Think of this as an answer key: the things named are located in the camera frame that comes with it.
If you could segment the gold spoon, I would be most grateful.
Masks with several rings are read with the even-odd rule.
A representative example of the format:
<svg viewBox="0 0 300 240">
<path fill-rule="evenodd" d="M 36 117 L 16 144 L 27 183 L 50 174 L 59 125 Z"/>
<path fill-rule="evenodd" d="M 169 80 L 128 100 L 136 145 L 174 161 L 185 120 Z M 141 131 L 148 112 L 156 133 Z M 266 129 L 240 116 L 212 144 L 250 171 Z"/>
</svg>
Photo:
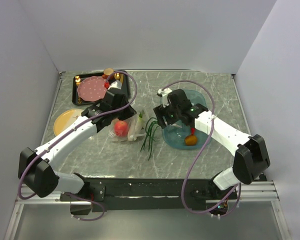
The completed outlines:
<svg viewBox="0 0 300 240">
<path fill-rule="evenodd" d="M 121 74 L 120 73 L 115 73 L 114 74 L 114 78 L 115 78 L 115 80 L 120 80 L 120 78 L 121 78 Z"/>
</svg>

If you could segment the orange cup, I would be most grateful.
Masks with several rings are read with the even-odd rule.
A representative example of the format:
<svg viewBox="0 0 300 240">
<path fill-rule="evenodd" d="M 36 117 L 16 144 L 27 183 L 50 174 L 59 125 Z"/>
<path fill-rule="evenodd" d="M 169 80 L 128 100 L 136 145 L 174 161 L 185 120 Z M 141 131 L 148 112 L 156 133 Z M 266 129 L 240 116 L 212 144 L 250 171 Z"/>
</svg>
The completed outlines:
<svg viewBox="0 0 300 240">
<path fill-rule="evenodd" d="M 109 68 L 104 69 L 102 78 L 106 80 L 108 78 L 108 76 L 110 76 L 113 72 L 114 72 L 113 68 L 109 67 Z"/>
</svg>

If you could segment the white toy daikon radish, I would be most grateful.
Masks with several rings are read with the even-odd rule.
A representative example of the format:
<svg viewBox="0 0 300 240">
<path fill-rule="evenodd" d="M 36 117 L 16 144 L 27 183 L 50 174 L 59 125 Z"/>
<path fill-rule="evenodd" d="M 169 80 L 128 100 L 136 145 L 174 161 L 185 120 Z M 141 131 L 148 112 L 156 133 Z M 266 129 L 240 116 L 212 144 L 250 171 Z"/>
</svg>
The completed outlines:
<svg viewBox="0 0 300 240">
<path fill-rule="evenodd" d="M 135 115 L 131 120 L 131 125 L 127 134 L 128 141 L 135 141 L 138 137 L 142 135 L 141 130 L 143 128 L 143 124 L 143 115 L 140 112 L 139 114 Z"/>
</svg>

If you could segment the green toy long beans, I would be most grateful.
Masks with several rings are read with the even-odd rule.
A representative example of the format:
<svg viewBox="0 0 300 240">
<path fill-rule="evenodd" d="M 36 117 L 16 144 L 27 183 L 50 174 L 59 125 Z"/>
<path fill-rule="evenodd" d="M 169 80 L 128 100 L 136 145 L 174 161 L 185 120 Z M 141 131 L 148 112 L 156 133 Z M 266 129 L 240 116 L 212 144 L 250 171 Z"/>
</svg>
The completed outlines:
<svg viewBox="0 0 300 240">
<path fill-rule="evenodd" d="M 155 133 L 160 127 L 158 119 L 156 117 L 150 117 L 145 124 L 145 138 L 140 148 L 140 152 L 146 149 L 146 144 L 148 144 L 148 161 L 150 160 L 153 153 L 153 143 L 155 142 Z"/>
</svg>

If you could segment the cream round plate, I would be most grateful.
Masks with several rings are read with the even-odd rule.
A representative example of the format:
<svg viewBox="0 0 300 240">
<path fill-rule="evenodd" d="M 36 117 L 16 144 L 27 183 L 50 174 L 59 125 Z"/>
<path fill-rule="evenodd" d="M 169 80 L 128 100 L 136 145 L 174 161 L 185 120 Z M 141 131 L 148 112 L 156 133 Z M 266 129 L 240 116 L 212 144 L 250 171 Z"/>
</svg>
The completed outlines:
<svg viewBox="0 0 300 240">
<path fill-rule="evenodd" d="M 81 115 L 82 109 L 72 108 L 57 117 L 53 125 L 53 133 L 55 136 L 62 133 L 66 128 L 72 125 Z"/>
</svg>

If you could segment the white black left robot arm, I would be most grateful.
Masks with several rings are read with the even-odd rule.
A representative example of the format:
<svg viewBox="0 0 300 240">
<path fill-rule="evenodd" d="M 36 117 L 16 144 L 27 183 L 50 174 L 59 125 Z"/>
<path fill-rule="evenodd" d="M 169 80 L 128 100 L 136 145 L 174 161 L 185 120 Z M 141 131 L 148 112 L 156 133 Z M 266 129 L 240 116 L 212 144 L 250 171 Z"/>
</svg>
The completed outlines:
<svg viewBox="0 0 300 240">
<path fill-rule="evenodd" d="M 109 126 L 114 119 L 126 120 L 137 112 L 131 102 L 114 88 L 104 98 L 86 108 L 77 120 L 62 133 L 35 150 L 25 148 L 19 156 L 18 178 L 35 195 L 44 198 L 54 191 L 68 192 L 78 201 L 85 200 L 90 189 L 78 173 L 66 174 L 55 170 L 78 145 Z"/>
</svg>

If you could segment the orange toy tangerine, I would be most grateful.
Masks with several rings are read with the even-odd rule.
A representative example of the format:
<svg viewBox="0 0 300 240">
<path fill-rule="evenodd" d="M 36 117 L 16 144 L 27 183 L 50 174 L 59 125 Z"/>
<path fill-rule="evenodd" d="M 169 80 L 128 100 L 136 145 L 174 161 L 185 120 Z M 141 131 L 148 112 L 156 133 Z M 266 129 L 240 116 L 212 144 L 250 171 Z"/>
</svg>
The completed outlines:
<svg viewBox="0 0 300 240">
<path fill-rule="evenodd" d="M 184 139 L 184 143 L 186 146 L 195 146 L 198 142 L 198 138 L 191 134 L 191 135 L 188 135 L 185 139 Z"/>
</svg>

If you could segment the black serving tray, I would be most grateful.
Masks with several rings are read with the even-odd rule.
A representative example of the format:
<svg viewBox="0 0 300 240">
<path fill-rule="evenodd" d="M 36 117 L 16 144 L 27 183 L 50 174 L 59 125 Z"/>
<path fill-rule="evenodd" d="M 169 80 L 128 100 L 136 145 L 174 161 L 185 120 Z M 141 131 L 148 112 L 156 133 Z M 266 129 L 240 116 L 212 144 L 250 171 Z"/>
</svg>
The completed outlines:
<svg viewBox="0 0 300 240">
<path fill-rule="evenodd" d="M 72 103 L 76 106 L 90 105 L 105 96 L 107 87 L 116 87 L 122 90 L 126 97 L 130 98 L 129 79 L 125 74 L 115 73 L 108 81 L 110 68 L 103 72 L 93 72 L 75 75 L 72 80 Z"/>
</svg>

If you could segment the clear polka dot zip bag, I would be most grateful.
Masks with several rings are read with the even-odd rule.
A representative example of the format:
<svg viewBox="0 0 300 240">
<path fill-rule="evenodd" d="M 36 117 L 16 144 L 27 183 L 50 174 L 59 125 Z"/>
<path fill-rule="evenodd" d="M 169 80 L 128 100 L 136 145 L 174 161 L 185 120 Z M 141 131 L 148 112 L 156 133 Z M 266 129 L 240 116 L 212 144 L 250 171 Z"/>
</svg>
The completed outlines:
<svg viewBox="0 0 300 240">
<path fill-rule="evenodd" d="M 116 118 L 109 126 L 108 135 L 113 142 L 134 142 L 137 138 L 146 135 L 145 127 L 148 120 L 149 115 L 144 109 L 137 111 L 134 116 L 126 120 Z"/>
</svg>

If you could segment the teal transparent plastic container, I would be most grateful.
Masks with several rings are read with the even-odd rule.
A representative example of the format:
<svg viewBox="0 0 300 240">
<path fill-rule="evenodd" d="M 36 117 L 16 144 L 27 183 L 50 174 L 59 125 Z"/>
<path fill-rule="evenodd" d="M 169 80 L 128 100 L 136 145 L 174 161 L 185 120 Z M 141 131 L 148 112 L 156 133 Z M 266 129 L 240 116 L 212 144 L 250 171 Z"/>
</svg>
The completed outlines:
<svg viewBox="0 0 300 240">
<path fill-rule="evenodd" d="M 192 105 L 201 104 L 205 107 L 207 106 L 206 100 L 200 92 L 190 89 L 185 89 L 184 92 L 187 98 L 191 101 Z M 182 123 L 181 120 L 177 121 L 173 125 L 167 125 L 167 127 L 162 129 L 162 137 L 164 142 L 168 146 L 178 150 L 200 149 L 208 138 L 206 133 L 195 130 L 194 135 L 197 137 L 197 144 L 194 146 L 186 146 L 185 138 L 189 135 L 191 135 L 191 128 Z"/>
</svg>

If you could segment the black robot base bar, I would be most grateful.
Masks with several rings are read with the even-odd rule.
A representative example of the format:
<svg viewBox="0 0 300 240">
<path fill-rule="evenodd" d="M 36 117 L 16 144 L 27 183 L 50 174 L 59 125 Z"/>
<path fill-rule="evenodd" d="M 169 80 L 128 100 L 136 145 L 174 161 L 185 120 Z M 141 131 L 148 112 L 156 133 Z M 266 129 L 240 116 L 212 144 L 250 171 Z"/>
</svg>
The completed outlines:
<svg viewBox="0 0 300 240">
<path fill-rule="evenodd" d="M 107 211 L 182 209 L 181 198 L 194 211 L 212 207 L 207 201 L 235 200 L 232 187 L 220 190 L 210 179 L 189 179 L 182 190 L 183 179 L 164 178 L 85 178 L 80 199 L 95 201 Z"/>
</svg>

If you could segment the pink polka dot plate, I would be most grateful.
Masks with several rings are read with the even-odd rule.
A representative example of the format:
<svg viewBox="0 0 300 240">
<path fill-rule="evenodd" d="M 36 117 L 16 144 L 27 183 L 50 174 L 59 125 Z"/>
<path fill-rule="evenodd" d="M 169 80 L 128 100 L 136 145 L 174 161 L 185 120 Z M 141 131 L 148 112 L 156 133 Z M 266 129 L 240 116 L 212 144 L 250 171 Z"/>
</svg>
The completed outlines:
<svg viewBox="0 0 300 240">
<path fill-rule="evenodd" d="M 101 76 L 92 76 L 85 78 L 78 87 L 79 97 L 86 102 L 95 102 L 102 99 L 107 89 L 105 88 L 105 79 Z"/>
</svg>

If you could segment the aluminium frame rail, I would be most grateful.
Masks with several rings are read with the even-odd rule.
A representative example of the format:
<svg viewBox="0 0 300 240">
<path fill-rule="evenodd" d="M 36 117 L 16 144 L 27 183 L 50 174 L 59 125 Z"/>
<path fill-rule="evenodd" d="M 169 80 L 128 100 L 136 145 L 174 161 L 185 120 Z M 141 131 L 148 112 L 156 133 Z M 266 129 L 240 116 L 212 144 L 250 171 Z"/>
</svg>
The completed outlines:
<svg viewBox="0 0 300 240">
<path fill-rule="evenodd" d="M 85 200 L 105 203 L 110 200 L 180 200 L 183 181 L 181 179 L 143 179 L 132 178 L 115 180 L 113 178 L 94 181 L 91 184 L 92 196 L 84 196 Z M 272 202 L 279 197 L 275 185 L 271 181 L 254 181 L 250 185 L 231 187 L 219 190 L 205 179 L 190 179 L 185 187 L 185 200 L 202 200 L 216 203 L 223 197 L 244 202 Z"/>
</svg>

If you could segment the red toy apple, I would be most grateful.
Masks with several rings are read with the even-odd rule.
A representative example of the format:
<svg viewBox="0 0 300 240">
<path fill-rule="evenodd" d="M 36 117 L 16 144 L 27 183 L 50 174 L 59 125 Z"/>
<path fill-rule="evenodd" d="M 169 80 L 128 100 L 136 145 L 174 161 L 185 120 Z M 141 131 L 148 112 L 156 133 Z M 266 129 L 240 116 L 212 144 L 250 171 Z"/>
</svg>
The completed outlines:
<svg viewBox="0 0 300 240">
<path fill-rule="evenodd" d="M 118 137 L 126 137 L 129 132 L 129 124 L 124 120 L 119 120 L 114 124 L 114 133 Z"/>
</svg>

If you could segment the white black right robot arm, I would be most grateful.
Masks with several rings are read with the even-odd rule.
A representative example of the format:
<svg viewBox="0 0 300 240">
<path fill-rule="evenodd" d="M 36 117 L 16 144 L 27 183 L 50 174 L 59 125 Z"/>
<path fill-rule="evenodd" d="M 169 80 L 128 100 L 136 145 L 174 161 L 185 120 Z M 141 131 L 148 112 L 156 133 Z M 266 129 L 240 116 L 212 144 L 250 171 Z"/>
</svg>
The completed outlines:
<svg viewBox="0 0 300 240">
<path fill-rule="evenodd" d="M 251 184 L 271 165 L 262 136 L 251 136 L 235 129 L 213 115 L 202 104 L 193 104 L 182 89 L 160 89 L 158 96 L 162 103 L 153 111 L 161 128 L 181 121 L 197 131 L 210 134 L 211 138 L 223 145 L 234 157 L 233 166 L 212 179 L 213 184 L 208 188 L 212 198 L 222 198 L 227 189 L 236 184 Z"/>
</svg>

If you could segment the gold fork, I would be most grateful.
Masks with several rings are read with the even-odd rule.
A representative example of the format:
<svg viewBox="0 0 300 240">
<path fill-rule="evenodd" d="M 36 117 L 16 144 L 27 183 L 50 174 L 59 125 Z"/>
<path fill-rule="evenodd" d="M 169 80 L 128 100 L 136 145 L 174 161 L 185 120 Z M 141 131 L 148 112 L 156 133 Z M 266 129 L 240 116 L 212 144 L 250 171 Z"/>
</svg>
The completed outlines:
<svg viewBox="0 0 300 240">
<path fill-rule="evenodd" d="M 75 84 L 76 84 L 76 96 L 77 96 L 77 103 L 78 104 L 81 104 L 82 103 L 82 100 L 79 96 L 79 93 L 78 93 L 78 89 L 79 89 L 79 86 L 81 84 L 81 78 L 79 75 L 75 76 Z"/>
</svg>

